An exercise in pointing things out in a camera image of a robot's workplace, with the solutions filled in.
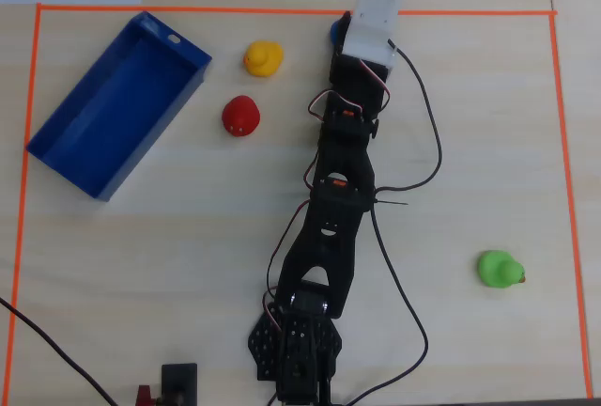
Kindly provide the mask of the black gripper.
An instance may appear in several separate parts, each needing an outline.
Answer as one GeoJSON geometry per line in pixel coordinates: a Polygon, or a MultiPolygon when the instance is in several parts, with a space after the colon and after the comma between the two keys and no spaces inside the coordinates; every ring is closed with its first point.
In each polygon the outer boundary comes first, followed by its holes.
{"type": "Polygon", "coordinates": [[[340,97],[362,107],[364,118],[378,117],[384,104],[384,87],[391,70],[374,62],[361,62],[359,58],[343,55],[347,31],[352,14],[347,10],[331,25],[331,57],[329,80],[335,93],[328,95],[328,114],[336,108],[347,107],[340,97]]]}

